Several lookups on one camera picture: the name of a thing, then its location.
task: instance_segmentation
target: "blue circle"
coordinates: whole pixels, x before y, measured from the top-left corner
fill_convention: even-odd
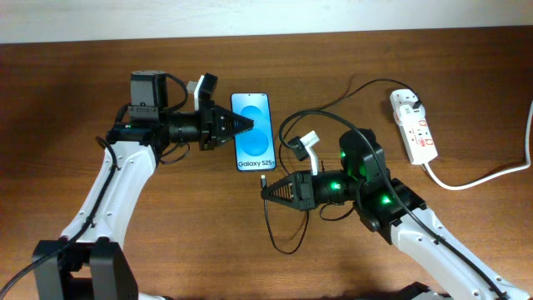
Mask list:
[[[246,118],[250,118],[254,121],[260,120],[263,118],[263,114],[261,112],[261,109],[255,107],[255,106],[247,106],[241,110],[241,115]]]
[[[268,149],[268,137],[263,131],[254,128],[240,134],[239,144],[246,154],[260,156]]]

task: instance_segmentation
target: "power outlet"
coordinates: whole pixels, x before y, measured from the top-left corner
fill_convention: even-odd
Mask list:
[[[416,95],[408,89],[397,90],[391,94],[394,119],[400,129],[409,161],[414,165],[422,165],[436,158],[438,154],[427,125],[426,110],[423,105],[414,109],[416,101]]]

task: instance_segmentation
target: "wooden table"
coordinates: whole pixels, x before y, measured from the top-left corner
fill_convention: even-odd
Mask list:
[[[0,46],[0,283],[28,264],[41,239],[57,238],[82,205],[102,162],[94,137],[105,136],[129,101],[129,74],[161,69],[184,81],[219,77],[215,99],[265,92],[275,130],[289,114],[341,96],[374,78],[395,78],[423,97],[443,181],[466,183],[524,159],[524,127],[533,96],[533,27],[350,32],[270,37],[213,37]],[[180,91],[169,83],[171,102]],[[446,191],[409,164],[378,83],[331,109],[372,128],[387,166],[419,193],[472,252],[533,293],[533,170],[462,192]],[[187,110],[192,110],[189,103]],[[346,131],[319,117],[326,169],[338,169]],[[291,170],[309,168],[284,150]],[[181,298],[320,298],[395,291],[436,282],[358,217],[323,222],[318,212],[301,250],[286,256],[268,238],[259,173],[238,172],[231,143],[159,166],[129,225],[125,253],[145,293]],[[269,172],[270,183],[283,176]],[[343,213],[332,209],[328,216]],[[271,205],[282,247],[291,248],[302,213]],[[10,299],[35,299],[33,275]]]

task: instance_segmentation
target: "smartphone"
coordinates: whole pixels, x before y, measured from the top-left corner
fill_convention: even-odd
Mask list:
[[[275,169],[276,155],[268,95],[234,93],[232,111],[253,120],[251,130],[235,136],[237,170],[247,172]]]

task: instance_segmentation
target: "green light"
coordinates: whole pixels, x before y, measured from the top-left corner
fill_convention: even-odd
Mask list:
[[[390,203],[392,203],[392,201],[389,199],[389,197],[387,195],[383,196],[383,198],[381,199],[381,204],[386,205]]]

